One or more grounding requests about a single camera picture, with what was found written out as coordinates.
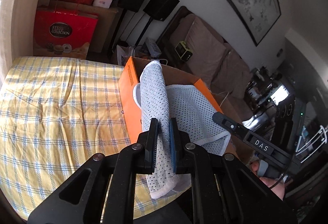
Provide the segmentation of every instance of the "sofa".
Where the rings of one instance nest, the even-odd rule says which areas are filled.
[[[174,47],[185,41],[193,51],[187,62],[179,60]],[[180,7],[157,40],[170,64],[200,77],[216,94],[221,106],[229,104],[229,110],[238,116],[236,121],[246,121],[253,116],[243,100],[252,75],[249,67],[233,47],[208,23],[185,6]]]

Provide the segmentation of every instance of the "metal screw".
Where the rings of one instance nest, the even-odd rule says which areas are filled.
[[[196,148],[196,145],[193,144],[193,143],[187,143],[187,144],[186,144],[186,148],[187,148],[188,150],[192,150],[192,149],[195,149],[195,148]]]
[[[92,159],[93,159],[94,161],[100,161],[100,160],[103,159],[103,157],[104,157],[103,154],[101,154],[101,153],[96,153],[96,154],[93,155]]]
[[[227,161],[232,161],[235,159],[235,157],[233,156],[233,154],[225,154],[224,159]]]
[[[142,144],[136,143],[132,145],[133,150],[140,150],[142,148]]]

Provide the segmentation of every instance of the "orange box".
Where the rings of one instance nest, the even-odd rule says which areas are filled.
[[[118,82],[124,118],[131,144],[137,142],[139,133],[142,132],[141,109],[133,100],[133,88],[139,83],[140,75],[149,62],[149,60],[142,58],[130,57]],[[222,113],[213,95],[200,78],[182,70],[164,65],[162,65],[162,72],[166,86],[172,84],[194,85],[207,98],[212,106]]]

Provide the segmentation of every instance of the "speaker stand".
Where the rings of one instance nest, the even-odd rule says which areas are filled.
[[[123,19],[124,19],[124,17],[125,17],[125,14],[127,13],[127,11],[128,11],[127,9],[123,9],[122,14],[121,14],[121,16],[120,16],[120,19],[119,19],[118,22],[117,22],[117,25],[116,25],[115,31],[114,31],[114,33],[113,33],[113,37],[112,37],[112,39],[110,40],[109,47],[108,47],[108,50],[107,50],[107,56],[108,56],[108,57],[110,57],[110,56],[113,54],[113,52],[114,52],[114,42],[115,42],[115,38],[116,38],[116,36],[117,36],[118,30],[120,29],[120,26],[121,26],[121,24],[122,24],[122,21],[123,21]]]
[[[153,19],[152,17],[149,17],[149,20],[148,20],[147,24],[145,25],[145,27],[144,27],[144,29],[142,30],[142,32],[141,32],[139,38],[138,38],[137,41],[136,41],[136,46],[139,45],[139,43],[140,43],[142,37],[145,35],[146,30],[148,29],[150,23],[151,23],[153,20],[154,20],[154,19]]]

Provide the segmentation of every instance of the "yellow checkered cloth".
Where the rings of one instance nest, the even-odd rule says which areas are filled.
[[[74,58],[17,58],[0,91],[0,188],[29,214],[95,153],[130,144],[118,80],[123,68]],[[151,199],[137,175],[134,218],[179,194]]]

